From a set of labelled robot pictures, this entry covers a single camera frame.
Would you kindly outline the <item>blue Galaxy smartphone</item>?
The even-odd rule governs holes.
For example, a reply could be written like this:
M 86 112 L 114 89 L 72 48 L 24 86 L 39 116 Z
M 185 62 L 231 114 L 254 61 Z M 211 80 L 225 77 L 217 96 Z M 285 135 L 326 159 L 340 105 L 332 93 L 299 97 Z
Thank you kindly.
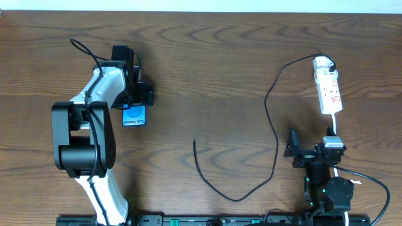
M 122 111 L 122 125 L 129 126 L 143 126 L 146 124 L 146 107 L 145 106 L 131 106 L 129 109 Z

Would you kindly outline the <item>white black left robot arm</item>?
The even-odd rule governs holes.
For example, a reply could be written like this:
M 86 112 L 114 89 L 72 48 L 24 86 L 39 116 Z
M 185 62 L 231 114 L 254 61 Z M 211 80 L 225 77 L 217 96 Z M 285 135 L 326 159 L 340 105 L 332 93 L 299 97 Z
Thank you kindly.
M 115 45 L 109 59 L 93 54 L 79 41 L 71 43 L 90 55 L 95 65 L 85 88 L 67 102 L 51 109 L 53 158 L 85 190 L 95 209 L 93 217 L 58 217 L 57 225 L 136 225 L 129 202 L 123 197 L 112 170 L 116 140 L 111 109 L 121 110 L 123 125 L 134 126 L 129 111 L 139 109 L 139 124 L 146 122 L 146 108 L 154 103 L 152 86 L 140 80 L 139 56 L 130 47 Z

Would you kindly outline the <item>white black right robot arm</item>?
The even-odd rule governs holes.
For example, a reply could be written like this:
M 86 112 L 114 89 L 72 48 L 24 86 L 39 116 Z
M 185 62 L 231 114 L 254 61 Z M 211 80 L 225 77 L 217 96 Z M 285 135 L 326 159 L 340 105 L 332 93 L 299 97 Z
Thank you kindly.
M 283 156 L 293 158 L 294 168 L 305 170 L 305 199 L 312 206 L 306 213 L 309 223 L 318 217 L 343 217 L 350 210 L 354 184 L 330 174 L 330 169 L 340 163 L 346 149 L 341 138 L 328 128 L 322 142 L 312 150 L 302 150 L 295 129 L 290 128 Z

